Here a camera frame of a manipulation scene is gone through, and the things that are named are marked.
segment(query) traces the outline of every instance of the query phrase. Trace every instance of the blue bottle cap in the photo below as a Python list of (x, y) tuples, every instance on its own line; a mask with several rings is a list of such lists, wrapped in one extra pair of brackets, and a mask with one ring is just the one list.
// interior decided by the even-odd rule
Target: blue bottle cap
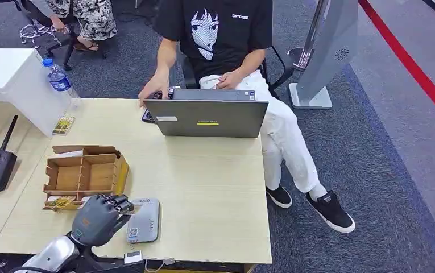
[(53, 65), (53, 59), (44, 59), (43, 60), (43, 65), (45, 67), (51, 67)]

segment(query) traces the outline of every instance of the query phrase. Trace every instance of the man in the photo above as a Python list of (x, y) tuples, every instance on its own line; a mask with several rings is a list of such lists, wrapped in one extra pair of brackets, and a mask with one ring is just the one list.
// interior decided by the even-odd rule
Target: man
[(283, 159), (296, 187), (334, 230), (349, 233), (353, 219), (341, 208), (333, 191), (321, 185), (297, 119), (283, 102), (273, 98), (258, 71), (272, 46), (272, 0), (161, 0), (154, 25), (163, 37), (157, 69), (140, 92), (143, 100), (156, 91), (168, 97), (169, 71), (177, 42), (192, 64), (203, 89), (254, 90), (256, 100), (269, 106), (261, 129), (266, 192), (282, 208), (292, 199), (280, 186)]

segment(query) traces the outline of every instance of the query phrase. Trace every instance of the person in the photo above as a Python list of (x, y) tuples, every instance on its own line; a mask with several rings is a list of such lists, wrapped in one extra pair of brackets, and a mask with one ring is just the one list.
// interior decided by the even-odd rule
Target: person
[[(60, 18), (70, 13), (70, 0), (30, 0), (46, 17), (57, 31), (65, 32), (65, 24)], [(110, 0), (73, 0), (73, 16), (78, 18), (81, 32), (75, 49), (97, 51), (98, 43), (117, 34)]]
[(272, 46), (272, 0), (161, 0), (155, 31), (163, 39), (154, 76), (139, 93), (143, 100), (156, 91), (168, 96), (169, 72), (177, 42), (190, 60), (203, 89), (254, 90), (256, 100), (268, 101), (261, 129), (266, 192), (282, 208), (292, 199), (280, 185), (283, 159), (298, 190), (334, 230), (349, 233), (354, 220), (341, 207), (336, 193), (321, 185), (296, 115), (271, 96), (258, 68)]

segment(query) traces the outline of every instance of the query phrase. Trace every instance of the white pants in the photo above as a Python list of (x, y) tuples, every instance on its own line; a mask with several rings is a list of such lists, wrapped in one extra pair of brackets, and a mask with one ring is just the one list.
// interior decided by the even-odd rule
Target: white pants
[[(212, 75), (202, 78), (199, 83), (203, 89), (215, 89), (219, 78), (219, 75)], [(271, 95), (260, 71), (245, 77), (236, 89), (254, 90), (256, 100), (269, 102), (261, 128), (266, 186), (271, 190), (279, 187), (281, 163), (285, 159), (296, 187), (301, 192), (309, 192), (320, 182), (296, 115), (285, 103)]]

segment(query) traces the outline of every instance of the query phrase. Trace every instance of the speaker grille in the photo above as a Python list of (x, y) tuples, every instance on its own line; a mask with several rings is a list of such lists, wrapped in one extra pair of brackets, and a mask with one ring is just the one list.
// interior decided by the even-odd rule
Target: speaker grille
[(349, 55), (350, 55), (350, 50), (347, 49), (346, 47), (342, 47), (334, 53), (334, 59), (337, 61), (342, 61), (348, 58)]

